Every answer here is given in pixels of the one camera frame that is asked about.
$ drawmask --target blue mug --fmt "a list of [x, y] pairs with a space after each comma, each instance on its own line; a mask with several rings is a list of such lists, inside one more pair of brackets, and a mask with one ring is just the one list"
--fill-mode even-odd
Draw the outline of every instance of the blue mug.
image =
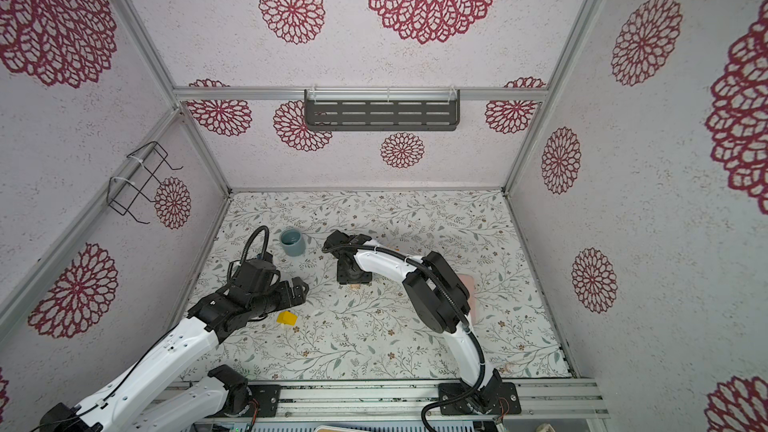
[[287, 228], [280, 234], [280, 245], [289, 257], [298, 257], [306, 249], [304, 237], [294, 228]]

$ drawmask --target floral table surface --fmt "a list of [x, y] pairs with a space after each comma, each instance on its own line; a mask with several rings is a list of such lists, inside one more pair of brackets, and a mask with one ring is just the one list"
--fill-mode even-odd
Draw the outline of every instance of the floral table surface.
[[[294, 327], [271, 315], [232, 334], [185, 370], [199, 380], [218, 364], [255, 379], [452, 378], [458, 366], [443, 340], [420, 322], [401, 284], [336, 283], [336, 260], [320, 249], [333, 230], [363, 233], [409, 254], [443, 254], [475, 279], [475, 331], [490, 360], [510, 378], [570, 377], [499, 191], [258, 192], [234, 196], [190, 305], [226, 280], [258, 226], [283, 279], [310, 292]], [[306, 252], [288, 257], [280, 231], [303, 231]], [[256, 254], [261, 239], [255, 240]]]

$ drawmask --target orange object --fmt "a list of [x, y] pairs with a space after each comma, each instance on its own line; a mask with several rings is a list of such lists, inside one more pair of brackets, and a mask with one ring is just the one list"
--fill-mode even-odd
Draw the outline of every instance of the orange object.
[[277, 315], [277, 323], [285, 325], [296, 325], [297, 316], [288, 311], [282, 311]]

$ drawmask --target robotic arm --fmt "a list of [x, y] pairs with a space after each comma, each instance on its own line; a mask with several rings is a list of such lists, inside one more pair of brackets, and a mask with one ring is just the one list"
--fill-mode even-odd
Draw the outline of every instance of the robotic arm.
[[[264, 232], [261, 254], [246, 260], [260, 232]], [[293, 278], [293, 285], [280, 280], [272, 255], [266, 251], [268, 237], [266, 227], [255, 230], [225, 286], [199, 300], [136, 364], [98, 392], [73, 408], [61, 403], [51, 408], [40, 420], [41, 432], [170, 432], [220, 410], [233, 416], [244, 414], [250, 393], [247, 379], [226, 365], [211, 370], [208, 377], [177, 397], [145, 408], [184, 369], [235, 330], [254, 318], [264, 320], [271, 312], [304, 303], [309, 287], [300, 278]], [[463, 384], [454, 397], [422, 410], [422, 420], [431, 432], [435, 430], [426, 421], [431, 408], [460, 404], [476, 414], [487, 414], [493, 408], [501, 376], [486, 367], [469, 319], [469, 292], [440, 254], [405, 256], [367, 235], [340, 231], [328, 237], [322, 251], [338, 259], [341, 284], [368, 283], [374, 273], [402, 283], [419, 318], [446, 340]]]

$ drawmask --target yellow object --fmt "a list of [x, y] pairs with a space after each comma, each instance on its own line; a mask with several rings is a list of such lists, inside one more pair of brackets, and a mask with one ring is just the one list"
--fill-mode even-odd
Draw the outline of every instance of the yellow object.
[[288, 311], [282, 311], [277, 315], [277, 323], [285, 325], [296, 325], [297, 316]]

